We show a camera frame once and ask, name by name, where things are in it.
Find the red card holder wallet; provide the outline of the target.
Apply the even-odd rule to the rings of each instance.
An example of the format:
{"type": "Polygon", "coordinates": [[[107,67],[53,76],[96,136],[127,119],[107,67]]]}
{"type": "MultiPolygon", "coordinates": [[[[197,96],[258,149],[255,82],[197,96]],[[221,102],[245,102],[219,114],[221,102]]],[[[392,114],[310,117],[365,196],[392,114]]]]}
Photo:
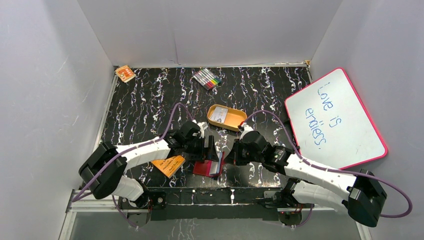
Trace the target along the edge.
{"type": "Polygon", "coordinates": [[[197,161],[194,164],[193,174],[209,178],[215,178],[222,174],[225,152],[218,153],[218,161],[205,160],[204,162],[197,161]]]}

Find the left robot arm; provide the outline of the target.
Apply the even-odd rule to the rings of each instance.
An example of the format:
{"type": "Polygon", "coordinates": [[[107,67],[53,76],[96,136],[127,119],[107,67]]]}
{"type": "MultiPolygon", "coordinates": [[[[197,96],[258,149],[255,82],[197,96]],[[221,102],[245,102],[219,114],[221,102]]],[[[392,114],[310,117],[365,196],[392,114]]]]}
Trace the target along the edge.
{"type": "Polygon", "coordinates": [[[109,195],[118,196],[137,208],[144,208],[150,200],[147,187],[124,173],[139,165],[183,154],[196,162],[219,162],[214,137],[205,136],[207,128],[206,122],[193,120],[145,142],[130,145],[104,142],[83,163],[78,173],[97,200],[109,195]]]}

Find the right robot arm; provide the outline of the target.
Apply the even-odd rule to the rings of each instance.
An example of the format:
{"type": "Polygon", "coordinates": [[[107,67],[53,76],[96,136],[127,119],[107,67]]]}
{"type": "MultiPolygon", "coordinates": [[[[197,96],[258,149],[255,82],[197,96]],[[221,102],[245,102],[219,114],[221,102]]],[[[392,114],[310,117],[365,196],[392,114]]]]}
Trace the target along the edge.
{"type": "Polygon", "coordinates": [[[257,162],[270,172],[293,179],[281,194],[288,207],[305,203],[333,208],[371,228],[377,226],[387,199],[370,171],[339,173],[312,160],[303,161],[293,149],[271,145],[256,130],[235,139],[224,162],[236,166],[257,162]]]}

